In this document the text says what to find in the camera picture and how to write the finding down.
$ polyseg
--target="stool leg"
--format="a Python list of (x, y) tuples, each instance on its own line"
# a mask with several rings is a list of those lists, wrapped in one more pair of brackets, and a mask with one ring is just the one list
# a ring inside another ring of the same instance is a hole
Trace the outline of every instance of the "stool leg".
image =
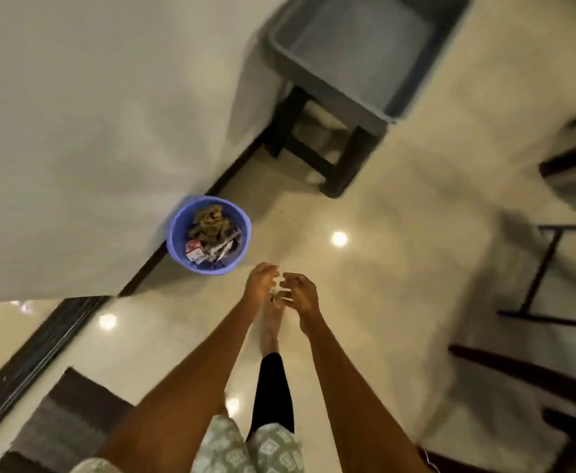
[(381, 137), (376, 137), (363, 128), (356, 127), (343, 154), (321, 186), (321, 192), (327, 197), (340, 197), (380, 141), (382, 141)]
[(279, 156), (286, 139), (292, 133), (292, 128), (299, 119), (301, 111), (310, 99), (311, 96), (304, 89), (295, 86), (279, 106), (265, 141), (266, 148), (272, 157), (277, 158)]

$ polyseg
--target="grey rug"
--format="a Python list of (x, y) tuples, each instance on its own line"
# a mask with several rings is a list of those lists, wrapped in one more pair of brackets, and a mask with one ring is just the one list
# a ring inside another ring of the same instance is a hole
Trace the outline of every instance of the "grey rug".
[(69, 473), (133, 405), (68, 368), (0, 459), (0, 473)]

